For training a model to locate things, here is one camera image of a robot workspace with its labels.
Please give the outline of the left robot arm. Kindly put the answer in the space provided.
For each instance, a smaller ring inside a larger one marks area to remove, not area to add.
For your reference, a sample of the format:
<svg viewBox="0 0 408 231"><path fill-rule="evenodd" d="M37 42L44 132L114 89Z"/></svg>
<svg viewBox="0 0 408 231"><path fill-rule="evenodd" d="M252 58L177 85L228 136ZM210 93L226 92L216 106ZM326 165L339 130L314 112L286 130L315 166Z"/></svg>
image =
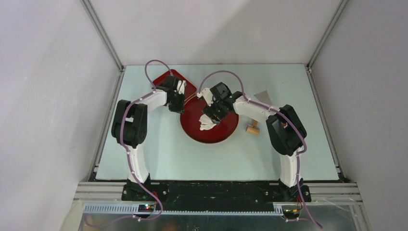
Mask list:
<svg viewBox="0 0 408 231"><path fill-rule="evenodd" d="M128 179L137 183L133 193L140 200L147 200L152 194L152 187L145 183L150 173L143 153L148 114L161 106L174 113L184 113L186 86L187 81L168 75L148 94L133 101L119 100L116 105L111 135L125 150L130 171Z"/></svg>

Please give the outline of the round red plate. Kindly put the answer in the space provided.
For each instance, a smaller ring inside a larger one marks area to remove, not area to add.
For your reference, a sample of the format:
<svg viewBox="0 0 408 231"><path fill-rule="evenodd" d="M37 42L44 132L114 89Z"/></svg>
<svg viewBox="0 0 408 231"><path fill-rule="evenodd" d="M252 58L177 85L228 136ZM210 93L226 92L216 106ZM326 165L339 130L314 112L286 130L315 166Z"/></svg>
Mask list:
<svg viewBox="0 0 408 231"><path fill-rule="evenodd" d="M184 105L184 113L180 115L180 123L184 132L193 140L201 143L218 143L226 140L234 133L239 124L239 116L229 113L220 124L210 130L200 130L200 117L206 102L197 97L189 99Z"/></svg>

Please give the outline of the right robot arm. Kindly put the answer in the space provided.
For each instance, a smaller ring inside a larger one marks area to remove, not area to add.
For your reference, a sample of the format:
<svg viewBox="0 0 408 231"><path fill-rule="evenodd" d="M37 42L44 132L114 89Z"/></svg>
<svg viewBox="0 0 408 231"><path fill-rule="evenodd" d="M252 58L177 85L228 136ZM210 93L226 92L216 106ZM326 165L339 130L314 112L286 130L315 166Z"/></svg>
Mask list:
<svg viewBox="0 0 408 231"><path fill-rule="evenodd" d="M220 82L212 88L205 88L197 97L206 103L200 117L200 130L211 130L221 123L228 114L246 116L257 122L265 122L272 147L280 154L280 196L292 201L299 195L296 186L300 183L299 155L307 150L307 132L296 111L290 105L275 107L251 100L244 93L232 93L227 85Z"/></svg>

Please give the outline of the wooden dough roller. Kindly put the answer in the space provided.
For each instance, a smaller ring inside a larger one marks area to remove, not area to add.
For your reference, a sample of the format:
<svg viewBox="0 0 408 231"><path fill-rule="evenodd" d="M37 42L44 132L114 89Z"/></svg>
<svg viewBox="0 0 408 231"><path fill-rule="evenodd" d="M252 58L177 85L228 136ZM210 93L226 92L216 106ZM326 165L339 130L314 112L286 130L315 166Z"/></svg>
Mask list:
<svg viewBox="0 0 408 231"><path fill-rule="evenodd" d="M246 132L252 135L258 136L260 133L260 129L258 128L258 122L254 119L251 120L249 124L246 126Z"/></svg>

